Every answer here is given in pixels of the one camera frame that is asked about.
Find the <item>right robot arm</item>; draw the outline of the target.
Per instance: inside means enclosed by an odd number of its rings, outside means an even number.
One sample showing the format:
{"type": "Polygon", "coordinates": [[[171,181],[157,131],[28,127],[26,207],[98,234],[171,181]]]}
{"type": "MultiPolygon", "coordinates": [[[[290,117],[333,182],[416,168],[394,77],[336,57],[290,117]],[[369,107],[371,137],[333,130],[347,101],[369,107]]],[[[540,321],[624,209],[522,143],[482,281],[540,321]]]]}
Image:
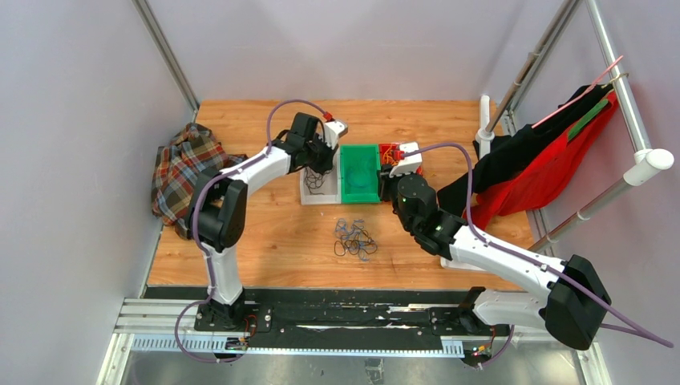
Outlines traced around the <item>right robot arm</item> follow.
{"type": "Polygon", "coordinates": [[[471,304],[458,313],[465,332],[479,334],[494,325],[527,326],[546,330],[575,350],[590,348],[611,299],[588,259],[574,254],[565,261],[532,253],[482,233],[441,209],[435,190],[418,173],[391,176],[390,171],[378,171],[378,196],[391,203],[404,230],[423,250],[522,288],[470,290],[471,304]]]}

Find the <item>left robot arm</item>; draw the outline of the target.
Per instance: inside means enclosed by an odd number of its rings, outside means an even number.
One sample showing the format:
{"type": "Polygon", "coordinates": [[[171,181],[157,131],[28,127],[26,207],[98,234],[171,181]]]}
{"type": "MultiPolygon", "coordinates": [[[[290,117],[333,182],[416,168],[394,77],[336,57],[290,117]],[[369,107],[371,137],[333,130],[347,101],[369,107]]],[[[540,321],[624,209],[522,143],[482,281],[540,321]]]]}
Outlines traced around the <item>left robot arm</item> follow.
{"type": "Polygon", "coordinates": [[[279,177],[309,168],[329,172],[347,124],[299,112],[254,157],[230,168],[202,172],[189,205],[189,235],[208,271],[202,318],[227,331],[245,323],[244,286],[237,266],[237,243],[244,230],[249,197],[279,177]]]}

